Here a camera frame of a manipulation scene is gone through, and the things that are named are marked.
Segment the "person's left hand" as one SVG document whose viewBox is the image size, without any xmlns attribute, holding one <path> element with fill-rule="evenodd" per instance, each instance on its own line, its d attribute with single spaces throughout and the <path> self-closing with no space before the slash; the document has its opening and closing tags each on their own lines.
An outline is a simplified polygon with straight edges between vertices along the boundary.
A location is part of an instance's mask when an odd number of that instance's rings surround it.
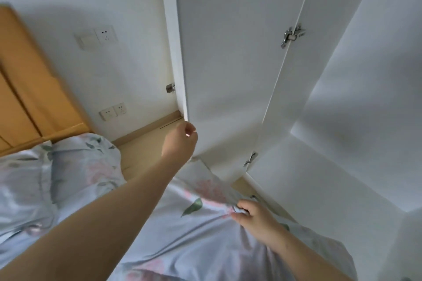
<svg viewBox="0 0 422 281">
<path fill-rule="evenodd" d="M 198 138 L 184 138 L 184 122 L 186 121 L 180 122 L 166 135 L 161 153 L 161 159 L 178 168 L 184 166 L 191 159 L 198 142 Z"/>
</svg>

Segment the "person's right hand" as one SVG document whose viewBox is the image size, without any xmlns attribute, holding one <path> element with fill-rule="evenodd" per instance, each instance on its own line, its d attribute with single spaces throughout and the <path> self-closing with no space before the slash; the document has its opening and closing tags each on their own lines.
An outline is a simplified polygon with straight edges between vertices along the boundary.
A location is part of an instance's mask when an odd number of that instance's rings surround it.
<svg viewBox="0 0 422 281">
<path fill-rule="evenodd" d="M 237 206 L 246 211 L 248 223 L 239 223 L 251 235 L 277 253 L 293 248 L 290 233 L 260 203 L 241 199 Z"/>
</svg>

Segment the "floral light blue quilt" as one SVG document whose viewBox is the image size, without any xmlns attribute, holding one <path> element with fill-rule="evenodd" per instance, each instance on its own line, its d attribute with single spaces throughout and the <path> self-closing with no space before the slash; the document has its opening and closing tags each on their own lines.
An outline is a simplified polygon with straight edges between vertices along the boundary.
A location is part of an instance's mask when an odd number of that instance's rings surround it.
<svg viewBox="0 0 422 281">
<path fill-rule="evenodd" d="M 107 281 L 295 281 L 282 260 L 236 223 L 245 198 L 188 161 Z"/>
</svg>

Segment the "white wardrobe door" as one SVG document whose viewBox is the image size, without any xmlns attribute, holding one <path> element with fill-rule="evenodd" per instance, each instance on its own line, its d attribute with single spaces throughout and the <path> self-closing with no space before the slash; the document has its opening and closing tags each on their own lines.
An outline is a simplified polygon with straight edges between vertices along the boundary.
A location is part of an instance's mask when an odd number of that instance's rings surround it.
<svg viewBox="0 0 422 281">
<path fill-rule="evenodd" d="M 177 103 L 196 126 L 194 158 L 241 177 L 255 149 L 304 0 L 163 0 Z"/>
</svg>

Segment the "person's left forearm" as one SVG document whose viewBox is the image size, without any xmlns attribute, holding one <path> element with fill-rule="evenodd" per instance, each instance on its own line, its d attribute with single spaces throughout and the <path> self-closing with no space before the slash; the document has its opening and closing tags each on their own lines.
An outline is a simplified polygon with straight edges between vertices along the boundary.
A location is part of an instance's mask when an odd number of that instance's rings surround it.
<svg viewBox="0 0 422 281">
<path fill-rule="evenodd" d="M 0 269 L 0 281 L 107 281 L 190 158 L 163 155 L 144 175 L 87 204 Z"/>
</svg>

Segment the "person's right forearm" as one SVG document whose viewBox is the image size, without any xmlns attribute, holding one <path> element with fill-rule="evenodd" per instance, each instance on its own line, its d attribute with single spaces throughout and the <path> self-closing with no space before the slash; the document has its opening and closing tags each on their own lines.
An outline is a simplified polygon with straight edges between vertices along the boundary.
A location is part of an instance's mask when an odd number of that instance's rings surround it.
<svg viewBox="0 0 422 281">
<path fill-rule="evenodd" d="M 265 243 L 287 264 L 296 281 L 353 281 L 283 227 L 271 229 Z"/>
</svg>

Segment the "beige baseboard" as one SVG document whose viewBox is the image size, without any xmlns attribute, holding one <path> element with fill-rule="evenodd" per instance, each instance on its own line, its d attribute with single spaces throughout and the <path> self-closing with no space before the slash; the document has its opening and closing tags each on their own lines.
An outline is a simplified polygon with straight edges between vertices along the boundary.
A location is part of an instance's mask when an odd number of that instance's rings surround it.
<svg viewBox="0 0 422 281">
<path fill-rule="evenodd" d="M 179 110 L 177 110 L 175 112 L 172 112 L 172 113 L 164 116 L 163 118 L 160 118 L 160 119 L 152 122 L 151 124 L 148 124 L 148 125 L 140 128 L 140 129 L 137 129 L 133 132 L 130 132 L 129 134 L 126 134 L 126 135 L 124 135 L 120 138 L 117 138 L 116 140 L 112 141 L 112 143 L 115 146 L 124 145 L 124 144 L 126 144 L 126 143 L 128 143 L 132 140 L 135 140 L 136 138 L 141 137 L 141 136 L 145 135 L 146 133 L 149 133 L 149 132 L 151 132 L 155 129 L 159 129 L 159 128 L 161 129 L 161 128 L 167 126 L 168 124 L 170 124 L 171 122 L 173 122 L 177 119 L 180 119 L 182 117 L 183 117 L 182 113 Z"/>
</svg>

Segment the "small metal door hinge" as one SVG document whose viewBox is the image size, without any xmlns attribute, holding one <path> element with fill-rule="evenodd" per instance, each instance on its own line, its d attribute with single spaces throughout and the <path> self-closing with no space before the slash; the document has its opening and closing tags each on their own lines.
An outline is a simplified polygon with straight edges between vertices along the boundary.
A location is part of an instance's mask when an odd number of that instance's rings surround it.
<svg viewBox="0 0 422 281">
<path fill-rule="evenodd" d="M 255 158 L 257 156 L 258 156 L 258 153 L 256 151 L 252 152 L 249 159 L 247 161 L 245 161 L 243 167 L 246 168 L 248 165 L 250 165 L 255 160 Z"/>
</svg>

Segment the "large metal door hinge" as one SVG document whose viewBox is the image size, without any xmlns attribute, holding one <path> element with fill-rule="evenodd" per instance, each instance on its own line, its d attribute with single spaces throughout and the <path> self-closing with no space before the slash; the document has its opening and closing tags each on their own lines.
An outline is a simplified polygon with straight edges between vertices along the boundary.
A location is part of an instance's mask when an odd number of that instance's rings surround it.
<svg viewBox="0 0 422 281">
<path fill-rule="evenodd" d="M 285 49 L 289 42 L 296 41 L 306 33 L 306 30 L 302 28 L 301 24 L 298 24 L 294 29 L 290 27 L 284 33 L 284 38 L 281 43 L 281 48 Z"/>
</svg>

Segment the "floral bedding on bed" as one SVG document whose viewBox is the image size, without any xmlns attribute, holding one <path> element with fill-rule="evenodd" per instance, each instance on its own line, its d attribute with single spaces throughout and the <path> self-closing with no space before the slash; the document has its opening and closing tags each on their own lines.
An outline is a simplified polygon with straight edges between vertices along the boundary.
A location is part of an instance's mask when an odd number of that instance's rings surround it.
<svg viewBox="0 0 422 281">
<path fill-rule="evenodd" d="M 0 157 L 0 247 L 37 238 L 65 215 L 125 183 L 119 149 L 84 133 Z"/>
</svg>

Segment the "white wardrobe body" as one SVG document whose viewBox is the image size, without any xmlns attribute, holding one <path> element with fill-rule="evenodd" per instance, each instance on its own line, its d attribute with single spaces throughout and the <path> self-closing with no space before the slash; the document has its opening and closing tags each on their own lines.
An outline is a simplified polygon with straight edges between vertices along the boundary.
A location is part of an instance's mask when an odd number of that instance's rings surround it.
<svg viewBox="0 0 422 281">
<path fill-rule="evenodd" d="M 248 174 L 359 281 L 422 281 L 422 0 L 304 0 Z"/>
</svg>

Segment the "orange wooden headboard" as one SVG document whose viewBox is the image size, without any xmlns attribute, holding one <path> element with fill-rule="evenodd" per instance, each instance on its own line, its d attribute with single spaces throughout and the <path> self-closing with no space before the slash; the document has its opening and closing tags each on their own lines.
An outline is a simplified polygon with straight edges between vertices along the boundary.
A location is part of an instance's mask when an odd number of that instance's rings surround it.
<svg viewBox="0 0 422 281">
<path fill-rule="evenodd" d="M 95 133 L 30 31 L 0 4 L 0 157 L 45 141 Z"/>
</svg>

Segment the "white wall switch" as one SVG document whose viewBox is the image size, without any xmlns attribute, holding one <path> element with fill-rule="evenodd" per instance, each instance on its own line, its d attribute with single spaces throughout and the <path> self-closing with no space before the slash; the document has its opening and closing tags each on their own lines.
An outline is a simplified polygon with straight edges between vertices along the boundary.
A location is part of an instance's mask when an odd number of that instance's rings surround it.
<svg viewBox="0 0 422 281">
<path fill-rule="evenodd" d="M 91 51 L 99 47 L 99 39 L 93 29 L 83 30 L 74 33 L 79 47 L 84 51 Z"/>
</svg>

